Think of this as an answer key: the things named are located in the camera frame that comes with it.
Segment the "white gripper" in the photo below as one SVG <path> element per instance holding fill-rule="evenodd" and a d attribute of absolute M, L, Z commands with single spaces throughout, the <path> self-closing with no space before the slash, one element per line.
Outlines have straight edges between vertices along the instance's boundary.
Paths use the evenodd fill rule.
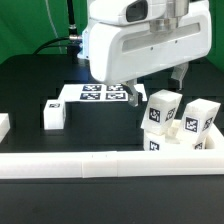
<path fill-rule="evenodd" d="M 183 88 L 186 62 L 208 54 L 208 0 L 94 0 L 89 5 L 89 63 L 94 79 L 123 83 L 137 107 L 136 78 L 174 67 L 171 81 Z"/>

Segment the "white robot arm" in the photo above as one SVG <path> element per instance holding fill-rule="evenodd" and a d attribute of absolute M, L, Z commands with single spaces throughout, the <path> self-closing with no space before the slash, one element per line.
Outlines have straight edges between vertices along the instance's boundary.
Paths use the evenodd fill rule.
<path fill-rule="evenodd" d="M 92 77 L 121 84 L 136 106 L 137 79 L 167 68 L 181 81 L 188 63 L 208 54 L 212 25 L 208 0 L 88 0 L 82 51 Z"/>

